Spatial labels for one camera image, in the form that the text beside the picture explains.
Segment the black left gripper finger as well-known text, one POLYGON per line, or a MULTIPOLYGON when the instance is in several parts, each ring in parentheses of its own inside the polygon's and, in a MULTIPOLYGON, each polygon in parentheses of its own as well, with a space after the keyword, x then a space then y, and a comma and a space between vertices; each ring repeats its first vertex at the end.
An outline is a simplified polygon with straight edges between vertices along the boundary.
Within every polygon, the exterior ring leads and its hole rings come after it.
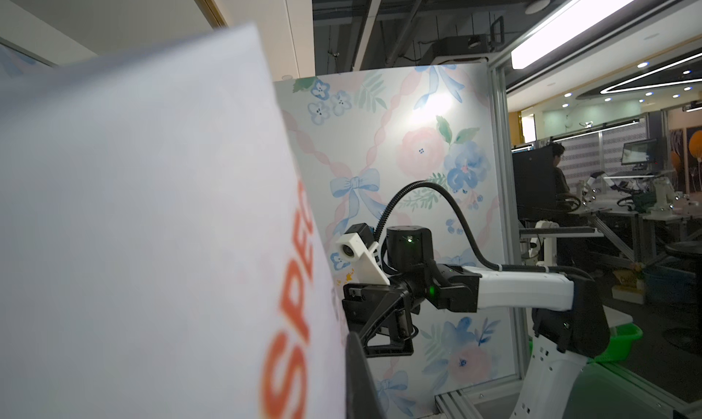
POLYGON ((346 419, 383 419, 375 383, 358 334, 347 335, 346 419))

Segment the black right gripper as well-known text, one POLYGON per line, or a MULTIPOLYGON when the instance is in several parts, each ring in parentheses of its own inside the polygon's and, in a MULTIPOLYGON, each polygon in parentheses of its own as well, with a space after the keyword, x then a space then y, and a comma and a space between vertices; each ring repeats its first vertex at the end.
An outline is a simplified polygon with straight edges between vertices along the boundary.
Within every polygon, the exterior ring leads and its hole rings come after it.
POLYGON ((411 356, 419 329, 412 315, 420 313, 422 298, 404 285, 348 283, 343 310, 349 330, 356 333, 367 358, 411 356))

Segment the restaurant special menu sheet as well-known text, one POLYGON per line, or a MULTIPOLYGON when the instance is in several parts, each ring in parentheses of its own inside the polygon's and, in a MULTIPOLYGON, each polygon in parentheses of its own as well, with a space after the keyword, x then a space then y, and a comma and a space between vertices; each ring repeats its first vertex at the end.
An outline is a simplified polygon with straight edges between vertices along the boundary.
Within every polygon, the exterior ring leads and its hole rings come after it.
POLYGON ((346 336, 253 25, 3 82, 3 417, 342 418, 346 336))

